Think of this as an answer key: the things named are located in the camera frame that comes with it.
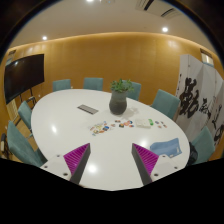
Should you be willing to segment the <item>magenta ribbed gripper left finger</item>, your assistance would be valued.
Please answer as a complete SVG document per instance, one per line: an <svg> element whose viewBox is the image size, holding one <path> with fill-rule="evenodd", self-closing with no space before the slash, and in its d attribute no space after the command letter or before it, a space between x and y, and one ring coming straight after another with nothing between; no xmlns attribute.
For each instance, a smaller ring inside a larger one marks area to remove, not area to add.
<svg viewBox="0 0 224 224"><path fill-rule="evenodd" d="M52 157L41 168L72 183L79 184L90 153L90 144L87 143L65 155L58 154Z"/></svg>

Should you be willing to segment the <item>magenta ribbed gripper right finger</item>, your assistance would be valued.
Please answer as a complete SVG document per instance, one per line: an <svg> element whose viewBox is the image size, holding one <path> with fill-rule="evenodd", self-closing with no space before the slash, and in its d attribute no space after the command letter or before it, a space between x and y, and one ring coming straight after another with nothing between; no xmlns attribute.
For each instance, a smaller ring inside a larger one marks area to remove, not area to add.
<svg viewBox="0 0 224 224"><path fill-rule="evenodd" d="M166 154L157 155L142 146L132 144L132 155L143 185L150 184L179 170Z"/></svg>

